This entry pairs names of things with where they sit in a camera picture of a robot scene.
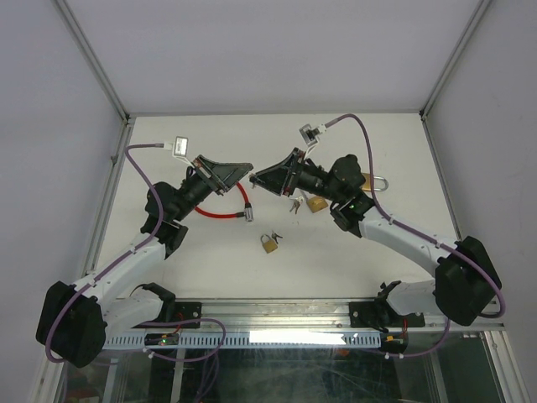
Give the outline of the wide brass padlock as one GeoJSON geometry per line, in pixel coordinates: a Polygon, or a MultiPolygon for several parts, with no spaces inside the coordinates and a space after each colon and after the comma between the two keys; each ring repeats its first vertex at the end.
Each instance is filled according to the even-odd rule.
{"type": "Polygon", "coordinates": [[[382,177],[377,175],[372,175],[370,173],[364,172],[364,184],[362,185],[362,190],[366,192],[383,192],[386,191],[389,187],[388,181],[382,177]]]}

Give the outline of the keys beside small padlock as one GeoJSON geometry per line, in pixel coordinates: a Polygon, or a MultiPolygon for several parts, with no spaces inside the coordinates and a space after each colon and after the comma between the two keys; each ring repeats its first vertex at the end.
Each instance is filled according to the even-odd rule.
{"type": "Polygon", "coordinates": [[[276,244],[279,244],[279,239],[282,238],[282,236],[278,235],[276,232],[272,232],[271,238],[276,244]]]}

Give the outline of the right aluminium frame post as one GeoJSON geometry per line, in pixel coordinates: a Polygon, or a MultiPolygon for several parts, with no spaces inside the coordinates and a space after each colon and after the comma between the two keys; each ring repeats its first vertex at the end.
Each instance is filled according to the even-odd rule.
{"type": "Polygon", "coordinates": [[[426,98],[423,107],[420,109],[419,115],[421,120],[426,120],[430,111],[433,109],[437,99],[441,95],[443,88],[445,87],[452,72],[455,70],[457,63],[463,56],[467,46],[469,45],[473,35],[479,28],[483,18],[487,14],[493,4],[492,0],[479,0],[476,7],[472,11],[470,18],[468,19],[464,29],[459,36],[454,49],[448,56],[446,63],[444,64],[440,75],[435,81],[429,96],[426,98]]]}

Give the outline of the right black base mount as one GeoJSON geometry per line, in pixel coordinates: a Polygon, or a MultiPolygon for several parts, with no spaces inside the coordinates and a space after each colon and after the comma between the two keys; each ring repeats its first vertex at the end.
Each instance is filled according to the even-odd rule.
{"type": "Polygon", "coordinates": [[[425,326],[422,314],[401,316],[384,302],[351,301],[348,303],[351,328],[372,328],[387,332],[390,328],[420,328],[425,326]]]}

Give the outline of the aluminium front rail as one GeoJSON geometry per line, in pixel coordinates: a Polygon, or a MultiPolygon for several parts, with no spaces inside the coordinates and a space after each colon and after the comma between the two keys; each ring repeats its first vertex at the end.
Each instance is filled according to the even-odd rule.
{"type": "MultiPolygon", "coordinates": [[[[116,299],[103,307],[99,301],[85,296],[78,297],[69,305],[66,298],[46,299],[37,330],[37,339],[45,341],[49,334],[54,336],[95,336],[107,341],[131,329],[157,330],[181,329],[180,327],[135,328],[159,316],[170,313],[175,306],[173,296],[159,296],[150,290],[139,289],[129,298],[116,299]]],[[[202,302],[200,319],[179,322],[199,322],[198,328],[205,332],[240,332],[282,328],[293,329],[336,329],[351,328],[349,302],[321,301],[209,301],[202,302]]]]}

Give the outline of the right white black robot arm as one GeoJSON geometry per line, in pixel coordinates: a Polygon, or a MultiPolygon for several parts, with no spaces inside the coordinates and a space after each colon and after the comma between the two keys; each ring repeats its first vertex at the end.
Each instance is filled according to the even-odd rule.
{"type": "Polygon", "coordinates": [[[249,180],[276,196],[292,196],[301,190],[327,199],[332,219],[342,231],[382,244],[430,275],[423,281],[382,284],[375,314],[385,325],[394,325],[411,313],[433,313],[468,327],[477,318],[487,317],[485,308],[502,288],[478,239],[467,236],[456,241],[428,234],[383,212],[363,191],[365,178],[354,154],[337,159],[324,170],[306,158],[305,152],[293,149],[283,161],[249,180]]]}

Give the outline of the small brass padlock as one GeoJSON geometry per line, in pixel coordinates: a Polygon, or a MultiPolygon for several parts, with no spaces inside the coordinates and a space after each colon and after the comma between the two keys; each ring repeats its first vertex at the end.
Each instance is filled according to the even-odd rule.
{"type": "Polygon", "coordinates": [[[275,240],[267,234],[263,234],[260,237],[260,242],[266,254],[270,254],[278,249],[278,245],[275,240]]]}

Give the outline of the long shackle brass padlock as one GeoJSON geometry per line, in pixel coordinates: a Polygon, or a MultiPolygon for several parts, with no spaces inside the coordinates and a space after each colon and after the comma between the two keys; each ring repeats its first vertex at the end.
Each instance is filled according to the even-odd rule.
{"type": "Polygon", "coordinates": [[[328,208],[328,203],[326,199],[321,196],[310,196],[305,191],[301,190],[300,194],[304,198],[306,206],[309,208],[311,213],[318,213],[326,208],[328,208]]]}

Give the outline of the aluminium frame post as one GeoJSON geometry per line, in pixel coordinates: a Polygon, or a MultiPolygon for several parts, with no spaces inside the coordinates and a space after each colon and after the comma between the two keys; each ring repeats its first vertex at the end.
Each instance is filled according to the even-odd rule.
{"type": "Polygon", "coordinates": [[[468,19],[464,29],[459,36],[454,49],[448,56],[446,63],[444,64],[440,75],[435,81],[429,96],[426,98],[423,107],[420,109],[419,115],[421,120],[426,120],[430,111],[433,109],[437,99],[441,95],[443,88],[445,87],[452,72],[455,70],[457,63],[463,56],[467,46],[469,45],[473,35],[479,28],[483,18],[487,14],[493,4],[492,0],[479,0],[476,7],[472,11],[470,18],[468,19]]]}
{"type": "Polygon", "coordinates": [[[105,72],[96,51],[93,49],[90,40],[87,38],[81,23],[76,17],[69,2],[66,0],[52,0],[51,2],[68,29],[81,56],[90,68],[91,73],[96,78],[96,81],[103,90],[107,100],[112,105],[113,110],[123,122],[127,122],[130,115],[120,99],[120,96],[117,94],[108,74],[105,72]]]}

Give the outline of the cable lock keys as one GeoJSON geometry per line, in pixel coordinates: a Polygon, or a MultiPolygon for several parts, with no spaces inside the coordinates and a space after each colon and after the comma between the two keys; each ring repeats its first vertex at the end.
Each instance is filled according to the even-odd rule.
{"type": "Polygon", "coordinates": [[[249,177],[248,177],[248,180],[249,182],[251,183],[251,186],[252,188],[254,189],[257,185],[257,179],[256,179],[256,175],[255,174],[251,174],[249,177]]]}

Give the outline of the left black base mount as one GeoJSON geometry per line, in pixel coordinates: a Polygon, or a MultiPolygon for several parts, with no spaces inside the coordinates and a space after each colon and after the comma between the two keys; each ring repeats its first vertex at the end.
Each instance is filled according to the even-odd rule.
{"type": "Polygon", "coordinates": [[[189,322],[180,325],[179,322],[200,319],[202,314],[203,304],[201,301],[176,301],[175,306],[170,313],[164,316],[159,316],[156,319],[143,322],[135,326],[135,328],[150,328],[156,327],[159,323],[161,327],[180,327],[181,329],[198,329],[201,324],[199,322],[189,322]]]}

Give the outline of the left aluminium frame post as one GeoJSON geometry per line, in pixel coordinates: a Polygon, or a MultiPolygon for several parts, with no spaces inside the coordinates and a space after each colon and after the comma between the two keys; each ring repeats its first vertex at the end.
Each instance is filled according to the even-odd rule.
{"type": "Polygon", "coordinates": [[[112,105],[113,110],[123,122],[127,122],[130,115],[120,99],[120,96],[117,94],[108,74],[105,72],[96,51],[93,49],[90,40],[87,38],[81,23],[76,17],[69,2],[66,0],[52,0],[51,2],[68,29],[81,56],[90,68],[91,73],[96,78],[96,81],[103,90],[107,100],[112,105]]]}

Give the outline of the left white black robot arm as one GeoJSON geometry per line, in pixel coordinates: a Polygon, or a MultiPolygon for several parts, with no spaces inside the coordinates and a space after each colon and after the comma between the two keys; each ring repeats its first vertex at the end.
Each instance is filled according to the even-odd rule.
{"type": "Polygon", "coordinates": [[[180,248],[188,232],[182,220],[210,194],[230,191],[252,169],[250,163],[217,163],[199,155],[180,187],[165,181],[150,185],[148,216],[131,243],[98,271],[72,284],[57,281],[47,290],[36,331],[47,359],[83,368],[106,341],[129,328],[172,323],[175,294],[137,281],[180,248]]]}

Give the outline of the keys beside long padlock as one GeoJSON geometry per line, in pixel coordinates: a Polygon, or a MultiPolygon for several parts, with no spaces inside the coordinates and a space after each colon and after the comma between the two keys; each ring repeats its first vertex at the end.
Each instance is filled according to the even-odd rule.
{"type": "Polygon", "coordinates": [[[304,197],[302,196],[298,196],[298,197],[295,197],[293,198],[293,201],[292,201],[292,206],[290,208],[290,212],[294,213],[294,214],[297,214],[301,205],[303,204],[304,202],[304,197]]]}

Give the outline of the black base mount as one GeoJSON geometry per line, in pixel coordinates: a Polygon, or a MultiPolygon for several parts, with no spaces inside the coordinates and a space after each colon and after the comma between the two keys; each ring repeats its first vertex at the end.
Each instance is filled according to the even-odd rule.
{"type": "Polygon", "coordinates": [[[161,327],[180,327],[181,329],[198,329],[201,324],[199,322],[189,322],[180,325],[179,322],[200,319],[202,314],[203,304],[201,301],[176,301],[175,306],[170,313],[164,316],[159,316],[156,319],[143,322],[135,326],[135,328],[150,328],[156,327],[159,323],[161,327]]]}
{"type": "Polygon", "coordinates": [[[390,328],[420,328],[425,326],[422,314],[401,316],[384,302],[351,301],[348,303],[351,328],[372,328],[387,332],[390,328]]]}

